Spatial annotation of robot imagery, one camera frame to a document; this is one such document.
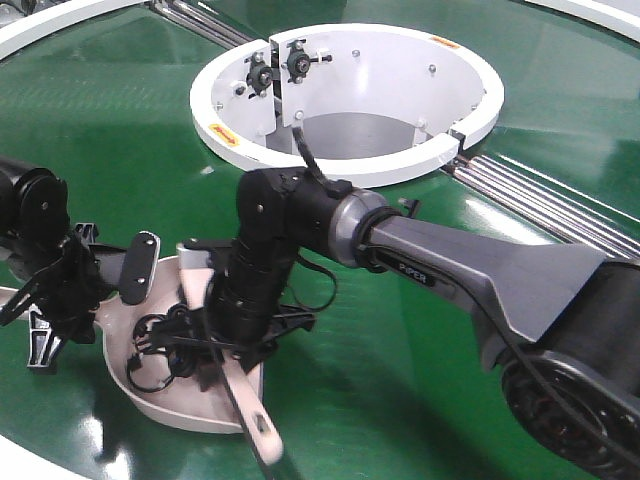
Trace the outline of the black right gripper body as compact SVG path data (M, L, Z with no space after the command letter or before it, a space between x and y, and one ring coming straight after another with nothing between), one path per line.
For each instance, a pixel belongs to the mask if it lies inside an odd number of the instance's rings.
M295 329L311 330L316 321L312 311L280 305L268 318L243 317L226 330L214 324L207 310L212 339L204 332L202 310L177 303L164 314L144 317L144 353L167 357L172 373L193 373L199 363L212 360L211 346L237 354L242 368L251 370L277 349L277 339Z

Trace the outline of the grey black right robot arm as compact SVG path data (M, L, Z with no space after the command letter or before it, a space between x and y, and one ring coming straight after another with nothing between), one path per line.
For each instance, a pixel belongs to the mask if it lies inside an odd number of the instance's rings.
M481 362L500 367L519 424L600 479L639 475L639 264L580 244L527 246L417 220L375 192L315 167L246 172L240 229L207 242L213 270L200 307L178 304L136 325L143 351L190 375L199 355L251 368L313 309L280 298L308 249L391 271L467 311Z

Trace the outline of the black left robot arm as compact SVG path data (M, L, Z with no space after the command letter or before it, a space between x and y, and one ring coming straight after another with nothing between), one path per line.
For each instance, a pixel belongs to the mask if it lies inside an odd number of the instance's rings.
M68 342L92 344L100 304L118 294L127 305L148 296L160 240L137 233L128 247L97 242L93 223L72 224L68 187L50 170L1 160L1 259L21 280L1 290L1 323L29 325L28 368L52 373Z

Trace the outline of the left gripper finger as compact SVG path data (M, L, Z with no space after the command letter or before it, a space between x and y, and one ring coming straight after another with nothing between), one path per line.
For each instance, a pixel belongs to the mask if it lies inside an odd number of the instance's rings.
M152 288L159 258L160 239L149 231L140 231L132 239L124 257L118 282L121 300L126 305L144 302Z
M62 348L62 339L54 332L52 323L44 318L35 305L28 309L28 324L27 368L34 373L55 373L56 357Z

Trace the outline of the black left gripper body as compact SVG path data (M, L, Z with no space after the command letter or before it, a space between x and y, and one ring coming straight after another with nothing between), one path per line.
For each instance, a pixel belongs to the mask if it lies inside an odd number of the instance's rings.
M96 225L80 223L50 249L3 237L9 269L24 284L1 308L1 324L13 322L34 305L55 335L93 343L94 311L116 290L125 257L123 247L96 243L96 233Z

